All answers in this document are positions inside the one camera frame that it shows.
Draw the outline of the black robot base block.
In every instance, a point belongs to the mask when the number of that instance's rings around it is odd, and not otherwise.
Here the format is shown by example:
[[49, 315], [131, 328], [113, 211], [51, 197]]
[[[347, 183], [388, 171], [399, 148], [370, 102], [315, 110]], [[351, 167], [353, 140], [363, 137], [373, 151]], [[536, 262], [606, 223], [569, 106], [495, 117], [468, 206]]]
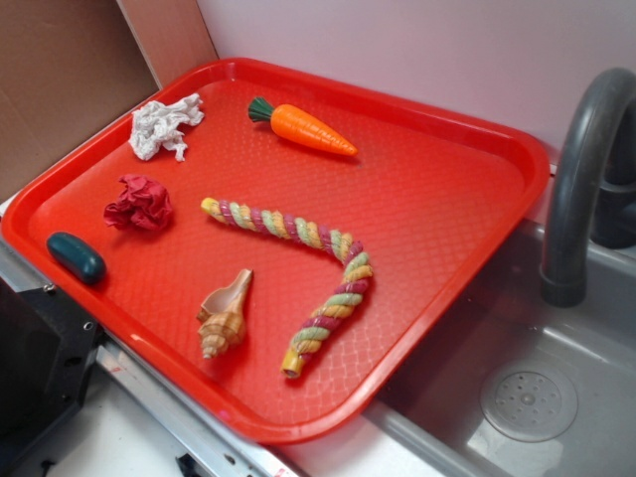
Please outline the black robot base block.
[[83, 405], [100, 326], [62, 289], [1, 283], [1, 469]]

